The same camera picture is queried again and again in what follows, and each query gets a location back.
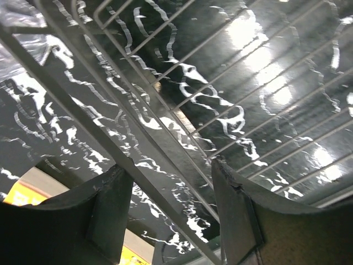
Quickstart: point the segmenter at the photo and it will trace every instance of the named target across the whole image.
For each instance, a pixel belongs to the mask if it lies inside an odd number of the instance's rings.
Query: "dish rack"
[[[350,76],[353,74],[353,67],[349,68],[347,71],[344,73],[337,75],[335,78],[331,79],[327,83],[323,83],[316,89],[312,90],[310,93],[306,94],[304,97],[300,98],[296,102],[290,104],[288,107],[284,108],[277,114],[272,115],[270,118],[262,121],[259,125],[254,127],[253,129],[247,131],[245,134],[239,136],[238,138],[232,140],[230,143],[226,144],[225,146],[222,146],[218,148],[216,151],[212,153],[207,153],[200,145],[200,143],[197,141],[195,136],[204,128],[207,126],[211,125],[214,123],[216,120],[219,120],[223,118],[227,113],[229,113],[232,109],[236,108],[238,105],[244,103],[247,99],[249,99],[251,96],[254,95],[254,93],[261,91],[264,89],[268,84],[271,82],[275,81],[278,77],[288,73],[290,70],[294,69],[297,66],[300,66],[302,64],[305,64],[308,60],[312,59],[315,55],[319,54],[321,51],[332,45],[335,41],[338,41],[340,38],[343,36],[347,36],[350,34],[353,30],[351,26],[345,27],[338,35],[333,36],[332,38],[328,39],[325,41],[325,43],[321,44],[321,46],[316,47],[313,51],[310,53],[306,54],[299,60],[297,60],[295,63],[290,65],[289,67],[283,69],[280,71],[278,75],[275,77],[271,78],[269,81],[266,81],[265,83],[261,84],[260,86],[256,87],[254,90],[246,94],[243,98],[237,100],[232,106],[228,107],[226,110],[220,112],[218,115],[210,119],[209,121],[205,122],[202,124],[200,127],[197,129],[194,129],[190,131],[184,122],[180,119],[180,116],[177,115],[177,112],[180,111],[180,108],[185,105],[187,102],[191,101],[194,99],[199,93],[204,91],[206,88],[209,88],[210,85],[215,83],[216,81],[220,80],[225,74],[229,73],[231,69],[236,66],[237,64],[243,62],[246,60],[251,54],[257,51],[260,47],[263,47],[264,45],[268,44],[271,40],[273,40],[276,37],[281,36],[284,32],[291,30],[297,23],[301,22],[305,17],[308,17],[312,14],[313,11],[315,11],[317,8],[321,7],[323,4],[326,4],[327,1],[312,1],[314,4],[307,10],[305,10],[302,14],[297,16],[293,21],[288,22],[287,24],[284,24],[279,30],[274,32],[270,38],[267,40],[263,41],[259,47],[254,49],[253,51],[249,52],[248,54],[242,56],[239,60],[235,60],[229,65],[227,65],[224,70],[214,77],[212,80],[207,82],[206,84],[202,85],[197,91],[195,91],[193,94],[190,96],[186,97],[181,103],[177,104],[176,106],[171,107],[170,104],[158,93],[158,91],[155,89],[156,85],[158,85],[159,81],[162,79],[168,77],[168,74],[170,74],[173,70],[175,70],[177,67],[180,67],[180,65],[185,62],[187,59],[192,57],[195,53],[197,53],[199,50],[201,50],[205,45],[210,43],[214,38],[216,38],[220,33],[224,32],[231,23],[233,23],[236,19],[238,19],[240,16],[245,14],[248,10],[254,8],[256,5],[260,4],[263,0],[255,0],[251,1],[251,3],[248,4],[248,6],[244,6],[237,14],[235,14],[232,18],[229,18],[217,31],[213,32],[211,35],[209,35],[205,40],[203,40],[201,43],[199,43],[196,47],[190,48],[190,52],[188,52],[186,55],[184,55],[177,63],[175,63],[172,67],[170,67],[168,70],[166,70],[164,73],[161,75],[157,76],[154,81],[148,80],[148,78],[144,75],[142,72],[141,68],[136,65],[136,63],[133,61],[134,55],[136,55],[142,48],[144,48],[153,38],[157,36],[164,28],[166,28],[174,19],[176,19],[179,15],[182,14],[185,10],[188,9],[189,6],[191,6],[195,0],[188,0],[186,1],[180,8],[172,14],[168,19],[164,21],[154,32],[152,32],[147,38],[144,39],[139,45],[134,47],[134,49],[131,52],[126,52],[124,47],[119,43],[119,41],[116,39],[114,36],[114,33],[109,29],[109,26],[112,25],[112,23],[115,23],[115,19],[119,17],[119,15],[126,9],[128,6],[134,1],[134,0],[127,0],[125,1],[116,11],[111,12],[111,16],[106,20],[103,21],[101,19],[101,13],[106,10],[107,6],[112,4],[114,0],[104,0],[100,5],[97,7],[94,7],[93,11],[93,20],[95,24],[99,27],[99,30],[101,30],[101,34],[106,35],[115,49],[124,57],[124,59],[130,64],[130,66],[133,68],[135,71],[135,74],[139,76],[139,78],[142,80],[142,82],[145,84],[145,88],[149,89],[151,93],[154,93],[154,96],[160,101],[161,105],[166,109],[166,111],[171,115],[171,117],[175,120],[175,122],[184,130],[185,135],[188,137],[188,139],[192,142],[193,145],[197,147],[198,152],[200,153],[200,156],[203,157],[204,160],[206,161],[211,161],[214,157],[217,155],[220,155],[222,152],[233,146],[234,144],[238,143],[239,140],[246,138],[250,134],[261,130],[265,125],[269,124],[270,122],[274,121],[281,115],[289,112],[291,109],[293,109],[295,106],[309,100],[311,97],[316,95],[317,93],[321,92],[322,90],[328,88],[332,84],[335,84],[339,82],[341,79],[344,77]],[[176,224],[176,226],[180,229],[180,231],[183,233],[183,235],[190,240],[190,242],[200,251],[201,254],[206,256],[209,260],[211,260],[215,264],[219,264],[220,260],[218,257],[214,255],[214,253],[190,230],[190,228],[183,223],[182,219],[180,216],[178,216],[177,212],[173,210],[173,208],[169,205],[169,203],[162,197],[160,192],[155,189],[155,187],[149,182],[149,180],[133,165],[133,163],[120,151],[119,147],[113,143],[113,141],[103,132],[98,126],[94,124],[94,122],[90,119],[90,117],[78,106],[76,105],[71,97],[65,92],[65,90],[48,74],[43,70],[43,67],[40,66],[26,50],[21,47],[21,45],[16,41],[16,39],[12,36],[14,33],[20,33],[20,34],[48,34],[51,32],[55,32],[60,39],[68,46],[68,48],[76,55],[76,57],[79,59],[79,61],[84,65],[84,67],[89,71],[89,73],[96,79],[97,84],[99,84],[105,91],[106,93],[111,96],[112,99],[114,99],[115,103],[118,104],[118,106],[125,112],[127,116],[130,117],[130,119],[133,121],[133,123],[139,128],[141,133],[144,135],[144,137],[148,140],[148,142],[163,156],[163,158],[173,167],[173,169],[178,173],[178,176],[180,179],[186,183],[190,191],[194,196],[198,198],[198,200],[202,203],[202,205],[205,207],[205,209],[212,215],[215,220],[219,222],[219,217],[216,213],[216,211],[208,204],[208,202],[203,198],[203,196],[197,191],[195,187],[192,186],[192,184],[188,181],[188,178],[186,178],[181,170],[178,168],[178,165],[176,165],[169,157],[168,155],[165,154],[165,152],[162,150],[162,148],[158,145],[158,143],[154,140],[153,137],[146,131],[146,129],[143,127],[143,125],[140,123],[140,121],[135,117],[135,115],[131,112],[129,108],[129,103],[121,101],[119,97],[116,96],[116,94],[113,92],[113,88],[111,87],[110,84],[107,83],[106,79],[100,75],[98,71],[98,66],[94,62],[94,60],[91,57],[86,56],[86,54],[82,50],[82,46],[80,45],[80,42],[78,39],[70,37],[68,31],[66,31],[65,28],[60,26],[60,23],[58,22],[57,18],[59,17],[59,11],[57,7],[52,3],[46,3],[47,1],[45,0],[36,0],[34,1],[34,4],[36,8],[44,15],[48,28],[5,28],[3,26],[0,26],[0,41],[3,44],[4,47],[8,49],[9,52],[13,54],[13,56],[23,65],[23,67],[33,76],[35,77],[38,82],[47,90],[47,92],[51,95],[53,99],[56,100],[56,102],[67,112],[69,113],[72,117],[75,118],[76,122],[81,126],[81,128],[88,134],[90,135],[98,144],[100,144],[106,151],[113,157],[115,162],[124,168],[135,180],[135,182],[148,194],[148,196],[161,208],[163,212],[165,212],[166,216],[168,216],[173,223]],[[116,72],[117,75],[120,76],[121,80],[124,82],[124,84],[129,88],[129,90],[137,97],[137,99],[140,101],[142,106],[152,115],[152,118],[155,119],[155,121],[158,123],[158,125],[168,134],[169,138],[171,141],[174,141],[178,148],[179,151],[183,153],[183,155],[188,159],[188,161],[192,164],[192,166],[197,170],[197,172],[200,174],[200,176],[204,179],[204,181],[208,184],[208,186],[213,189],[213,184],[212,180],[209,176],[207,176],[207,173],[205,173],[205,170],[200,167],[199,163],[195,162],[194,158],[190,156],[190,154],[187,152],[187,150],[184,149],[184,147],[179,143],[178,139],[173,135],[173,133],[169,130],[169,128],[164,124],[164,122],[158,117],[158,115],[153,111],[151,106],[143,99],[143,97],[140,95],[140,92],[137,90],[137,88],[132,84],[132,82],[129,80],[129,78],[124,74],[123,70],[117,65],[117,63],[110,57],[109,53],[103,48],[103,46],[99,43],[97,40],[95,34],[92,32],[92,30],[85,24],[85,22],[82,19],[82,16],[78,10],[79,6],[79,0],[71,0],[71,16],[73,19],[78,23],[79,28],[82,30],[82,32],[90,38],[92,41],[93,45],[98,49],[98,51],[105,57],[105,59],[109,62],[113,70]],[[318,122],[317,124],[314,124],[312,127],[309,129],[306,129],[305,131],[301,132],[300,134],[297,134],[295,137],[291,138],[290,140],[281,143],[278,145],[278,147],[272,149],[271,151],[257,157],[256,159],[253,159],[251,162],[247,163],[246,165],[242,166],[241,168],[237,169],[237,172],[240,172],[247,167],[253,165],[257,161],[260,161],[273,153],[275,153],[278,150],[281,150],[282,148],[286,147],[287,145],[295,142],[296,140],[300,139],[303,136],[306,136],[309,132],[319,128],[322,125],[325,125],[326,123],[330,122],[331,120],[346,114],[347,112],[351,111],[350,107],[346,107],[345,109],[341,110],[340,112],[334,113],[331,116],[325,118],[324,120]],[[310,141],[309,143],[295,149],[294,151],[291,151],[290,153],[282,156],[275,162],[271,163],[268,166],[265,166],[261,168],[260,170],[256,171],[255,173],[252,173],[250,176],[248,176],[249,179],[254,179],[256,176],[263,174],[267,170],[275,167],[279,163],[283,163],[286,161],[288,158],[291,156],[305,150],[306,148],[310,146],[314,146],[317,142],[324,140],[328,138],[329,136],[333,135],[334,133],[344,130],[348,126],[353,124],[353,119],[350,119],[343,124],[339,125],[336,127],[334,130],[327,132],[320,137],[317,137],[313,141]],[[291,183],[287,183],[283,187],[275,190],[274,192],[277,194],[281,194],[282,192],[290,189],[291,187],[294,187],[300,183],[303,183],[304,181],[311,179],[315,177],[317,174],[319,174],[322,171],[325,171],[326,169],[346,162],[350,159],[353,158],[352,152],[342,156],[338,160],[335,160],[328,165],[319,168],[315,170],[314,172],[305,174],[303,176],[300,176],[297,178],[295,181]],[[315,206],[317,207],[324,207],[331,205],[335,202],[338,202],[342,199],[345,199],[353,194],[353,189],[352,187],[347,187],[345,190],[341,190],[340,192],[334,194],[333,196],[327,197],[324,200],[317,202]]]

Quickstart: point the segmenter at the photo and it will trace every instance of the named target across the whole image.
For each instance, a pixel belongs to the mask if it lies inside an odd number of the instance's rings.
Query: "wire grid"
[[[268,84],[270,84],[271,82],[273,82],[274,80],[276,80],[278,77],[286,74],[288,71],[294,69],[297,66],[300,66],[304,63],[306,63],[308,60],[312,59],[315,55],[317,55],[318,53],[320,53],[321,51],[323,51],[325,48],[329,47],[333,41],[338,41],[339,39],[341,39],[343,36],[346,36],[348,33],[352,33],[353,31],[353,26],[348,27],[347,29],[345,29],[343,32],[341,32],[340,35],[338,36],[333,36],[331,39],[327,40],[324,44],[322,44],[321,46],[317,47],[314,51],[310,52],[309,54],[305,55],[304,57],[302,57],[301,59],[299,59],[298,61],[296,61],[295,63],[293,63],[291,66],[289,66],[288,68],[283,69],[277,76],[275,76],[274,78],[272,78],[271,80],[267,81],[266,83],[262,84],[259,87],[256,87],[256,89],[252,90],[250,93],[248,93],[245,97],[243,97],[242,99],[240,99],[239,101],[235,102],[233,106],[228,107],[226,110],[224,110],[223,112],[221,112],[219,115],[215,116],[214,118],[210,119],[209,121],[205,122],[202,126],[200,126],[199,128],[195,129],[192,132],[189,132],[188,129],[185,127],[185,125],[183,124],[183,122],[177,117],[177,115],[175,115],[176,112],[178,112],[180,110],[180,107],[182,107],[185,103],[187,103],[188,101],[192,100],[197,94],[199,94],[200,92],[202,92],[204,89],[208,88],[210,85],[212,85],[214,82],[216,82],[217,80],[219,80],[221,77],[223,77],[226,73],[228,73],[236,64],[243,62],[246,58],[248,58],[251,54],[255,53],[257,50],[259,50],[261,47],[263,47],[264,45],[268,44],[271,40],[273,40],[274,38],[280,36],[281,34],[283,34],[285,31],[291,29],[293,26],[295,26],[298,22],[302,21],[305,17],[309,16],[310,14],[312,14],[312,12],[314,12],[315,10],[317,10],[319,7],[321,7],[324,3],[326,3],[325,0],[319,0],[316,1],[316,3],[314,5],[312,5],[309,9],[307,9],[305,12],[303,12],[302,14],[300,14],[296,19],[294,19],[292,22],[286,24],[284,27],[282,27],[280,30],[278,30],[276,33],[274,33],[270,38],[268,38],[266,41],[262,42],[261,45],[259,45],[256,49],[254,49],[253,51],[251,51],[250,53],[248,53],[247,55],[241,57],[238,60],[235,60],[235,62],[231,63],[230,65],[227,66],[227,68],[225,68],[225,70],[223,72],[221,72],[219,75],[217,75],[216,77],[214,77],[211,81],[209,81],[209,83],[203,85],[201,88],[199,88],[196,92],[194,92],[192,95],[190,95],[189,97],[185,98],[181,103],[179,103],[176,107],[171,108],[167,102],[161,97],[161,95],[153,88],[153,86],[159,82],[160,80],[162,80],[163,78],[165,78],[169,73],[171,73],[174,69],[176,69],[181,63],[183,63],[185,60],[187,60],[188,58],[190,58],[193,54],[195,54],[197,51],[199,51],[202,47],[204,47],[207,43],[209,43],[212,39],[214,39],[216,36],[218,36],[221,32],[223,32],[225,29],[227,29],[227,27],[236,19],[238,19],[241,15],[243,15],[247,10],[253,8],[255,5],[259,4],[260,2],[262,2],[263,0],[255,0],[253,1],[251,4],[249,4],[246,8],[243,8],[240,10],[240,12],[238,14],[236,14],[232,19],[230,19],[229,21],[227,21],[223,26],[221,26],[220,29],[218,29],[216,32],[214,32],[213,34],[211,34],[206,40],[204,40],[203,42],[201,42],[197,47],[193,48],[188,54],[186,54],[182,59],[179,60],[178,63],[174,64],[171,68],[169,68],[168,70],[166,70],[163,74],[161,74],[158,78],[156,78],[155,81],[153,82],[149,82],[146,77],[143,75],[143,73],[141,72],[141,70],[135,65],[135,63],[131,60],[131,57],[136,54],[142,47],[144,47],[150,40],[152,40],[158,33],[160,33],[165,27],[167,27],[177,16],[179,16],[184,10],[186,10],[188,8],[188,6],[190,6],[193,2],[195,2],[195,0],[189,0],[187,1],[182,7],[180,7],[180,9],[178,9],[178,11],[176,11],[170,18],[169,20],[165,21],[162,25],[160,25],[149,37],[147,37],[143,42],[141,42],[131,53],[127,54],[124,50],[124,48],[119,44],[119,42],[117,41],[117,39],[113,36],[113,34],[111,32],[109,32],[107,30],[107,27],[119,16],[119,14],[121,14],[121,12],[123,12],[125,10],[125,8],[131,4],[133,2],[133,0],[128,0],[126,1],[106,22],[102,22],[101,19],[99,18],[100,13],[112,2],[113,0],[105,0],[102,2],[101,5],[99,5],[99,7],[95,10],[94,12],[94,21],[100,26],[100,28],[102,29],[102,31],[105,33],[105,35],[107,35],[107,37],[111,40],[111,42],[115,45],[115,47],[119,50],[119,52],[123,55],[123,57],[129,62],[129,64],[133,67],[133,69],[136,71],[136,73],[141,77],[141,79],[144,81],[144,83],[146,84],[147,88],[152,88],[151,91],[153,91],[155,93],[155,96],[158,98],[158,100],[163,104],[163,106],[166,108],[166,110],[171,114],[171,116],[175,119],[175,121],[181,126],[181,128],[185,131],[185,133],[187,134],[187,136],[191,139],[191,141],[197,146],[198,150],[200,151],[201,155],[207,159],[207,160],[211,160],[214,157],[216,157],[217,155],[219,155],[221,152],[223,152],[224,150],[228,149],[229,147],[231,147],[232,145],[236,144],[237,142],[239,142],[241,139],[249,136],[250,134],[252,134],[253,132],[261,129],[263,126],[265,126],[266,124],[268,124],[271,121],[274,121],[275,119],[277,119],[278,117],[280,117],[281,115],[289,112],[293,107],[305,102],[306,100],[310,99],[312,96],[316,95],[317,93],[319,93],[320,91],[326,89],[327,87],[331,86],[332,84],[337,83],[338,81],[340,81],[341,79],[343,79],[344,77],[351,75],[353,73],[353,67],[351,67],[349,70],[345,71],[344,73],[342,73],[339,76],[336,76],[335,78],[333,78],[332,80],[330,80],[329,82],[322,84],[321,86],[319,86],[318,88],[316,88],[315,90],[311,91],[309,94],[307,94],[306,96],[302,97],[301,99],[299,99],[298,101],[294,102],[293,104],[291,104],[290,106],[288,106],[287,108],[283,109],[282,111],[280,111],[279,113],[277,113],[276,115],[273,115],[271,118],[269,118],[268,120],[262,122],[260,125],[256,126],[255,128],[251,129],[250,131],[248,131],[247,133],[245,133],[244,135],[238,137],[236,140],[231,141],[229,144],[225,145],[224,147],[218,149],[217,151],[215,151],[214,153],[207,155],[205,153],[205,150],[202,149],[202,147],[198,144],[198,142],[196,141],[196,139],[194,138],[194,135],[197,134],[198,132],[200,132],[202,129],[204,129],[205,127],[209,126],[210,124],[212,124],[214,121],[216,121],[217,119],[223,117],[224,115],[226,115],[227,113],[229,113],[229,111],[231,111],[232,109],[236,108],[238,105],[240,105],[241,103],[243,103],[246,99],[250,98],[254,93],[260,91],[261,89],[265,88]],[[80,23],[80,26],[82,28],[85,28],[85,25],[83,23]],[[273,93],[276,93],[277,91],[281,90],[282,88],[285,87],[286,84],[284,84],[282,87],[278,88],[276,91],[274,91]],[[150,109],[150,107],[148,106],[148,104],[145,104],[145,107],[153,114],[153,117],[156,119],[156,121],[158,122],[158,124],[168,130],[164,125],[163,122],[160,120],[159,117],[157,117],[157,115],[155,115],[155,113],[153,113],[153,111]],[[346,114],[346,112],[349,111],[349,108],[345,108],[343,109],[341,112],[339,113],[335,113],[331,116],[329,116],[328,118],[324,119],[323,121],[320,121],[318,124],[315,124],[314,126],[312,126],[311,128],[305,130],[304,132],[298,134],[296,137],[292,138],[291,140],[284,142],[283,144],[281,144],[280,146],[274,148],[273,150],[265,153],[264,155],[260,156],[259,158],[257,158],[256,160],[253,160],[251,162],[249,162],[247,165],[237,169],[236,171],[239,173],[240,171],[244,170],[245,168],[253,165],[256,161],[259,161],[267,156],[269,156],[270,154],[278,151],[279,149],[282,149],[283,147],[287,146],[288,144],[296,141],[297,139],[299,139],[301,136],[304,136],[306,134],[308,134],[309,132],[313,131],[314,129],[328,123],[329,121],[343,115]],[[248,178],[249,179],[253,179],[256,176],[258,176],[259,174],[264,173],[265,171],[275,167],[276,165],[278,165],[279,163],[283,162],[284,160],[288,159],[289,157],[295,155],[296,153],[299,153],[301,151],[303,151],[304,149],[315,145],[317,142],[324,140],[325,138],[329,137],[330,135],[337,133],[338,131],[348,127],[349,125],[353,124],[353,120],[347,121],[345,123],[343,123],[342,125],[340,125],[339,127],[335,128],[333,131],[330,131],[318,138],[316,138],[315,140],[311,141],[310,143],[290,152],[288,155],[284,156],[283,158],[273,162],[272,164],[262,168],[261,170],[258,170],[257,172],[251,174]],[[177,139],[174,137],[174,135],[169,134],[174,141],[178,142]],[[186,152],[186,150],[184,150],[184,153],[186,154],[186,156],[188,157],[188,159],[192,162],[192,158],[190,157],[190,155]],[[302,176],[301,178],[295,180],[292,183],[289,183],[288,185],[285,185],[284,187],[282,187],[281,189],[277,190],[276,193],[279,194],[281,192],[283,192],[284,190],[289,189],[290,187],[293,187],[295,185],[298,185],[308,179],[310,179],[311,177],[314,177],[316,174],[320,173],[321,171],[336,165],[338,163],[342,163],[345,162],[349,159],[353,158],[353,153],[350,152],[348,155],[339,158],[338,160],[334,161],[333,163],[320,168],[312,173],[309,173],[305,176]],[[196,163],[193,163],[194,167],[197,169],[197,171],[200,172],[200,169],[198,168],[198,166],[196,165]],[[202,175],[202,177],[208,182],[208,178],[202,174],[200,172],[200,174]]]

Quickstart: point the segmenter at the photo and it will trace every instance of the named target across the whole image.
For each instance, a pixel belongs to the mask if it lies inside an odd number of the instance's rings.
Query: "marble surface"
[[[62,13],[66,27],[77,27],[65,7],[53,0]],[[119,16],[112,28],[119,30],[118,41],[125,50],[136,47],[152,31],[173,15],[182,0],[136,0]],[[230,21],[240,9],[253,1],[196,0],[173,24],[162,30],[134,57],[153,82],[160,73],[178,62],[189,51],[210,34]],[[318,2],[313,12],[292,27],[275,35],[280,29],[296,20],[300,14]],[[122,1],[114,1],[111,10]],[[81,18],[87,25],[91,19],[90,6],[79,1]],[[207,155],[238,139],[261,123],[290,107],[265,126],[226,149],[220,156],[235,169],[247,165],[290,140],[314,124],[341,113],[323,126],[300,137],[272,155],[261,159],[240,173],[249,176],[284,157],[291,151],[313,139],[332,131],[350,121],[353,110],[345,111],[353,104],[353,78],[346,75],[329,85],[308,100],[291,107],[306,94],[322,84],[343,75],[352,68],[353,60],[353,4],[349,0],[293,1],[263,0],[251,7],[232,22],[220,35],[211,40],[192,57],[172,71],[168,78],[155,88],[171,107],[208,83],[224,69],[237,62],[232,69],[212,86],[206,88],[181,107],[179,116],[194,130],[209,121],[227,107],[237,106],[227,115],[202,129],[197,136]],[[284,69],[293,65],[317,47],[345,30],[350,31],[337,41],[331,41],[322,51],[296,67],[293,67],[273,82],[238,104],[251,91],[272,80]],[[47,43],[52,47],[45,68],[119,144],[125,154],[131,156],[141,171],[156,185],[171,205],[185,218],[188,225],[205,241],[218,235],[219,226],[190,194],[170,165],[156,152],[131,120],[123,113],[84,66],[72,55],[62,41],[48,35]],[[126,88],[101,57],[94,45],[82,38],[97,63],[105,72],[107,81],[116,89],[122,100],[129,102],[134,114],[147,131],[178,165],[188,180],[207,201],[214,205],[212,190],[196,170],[168,139],[156,121],[141,106],[141,103]],[[186,137],[186,133],[159,103],[151,88],[136,76],[121,55],[116,52],[104,36],[99,41],[123,69],[129,80],[150,103],[153,111],[171,129],[180,143],[209,174],[208,163],[200,157],[197,148]],[[0,191],[5,197],[13,183],[30,167],[39,162],[57,172],[69,171],[80,181],[86,181],[102,173],[112,165],[110,157],[84,132],[77,128],[74,120],[46,94],[45,90],[27,73],[4,80],[0,89]],[[260,185],[276,191],[300,176],[322,168],[353,149],[353,126],[334,133],[332,136],[293,155],[272,169],[253,179]],[[281,195],[305,202],[306,197],[316,194],[317,198],[332,190],[352,185],[352,160],[332,166],[313,178],[285,191]],[[138,186],[134,186],[131,200],[129,228],[155,245],[154,264],[174,260],[192,249],[158,207],[149,200]]]

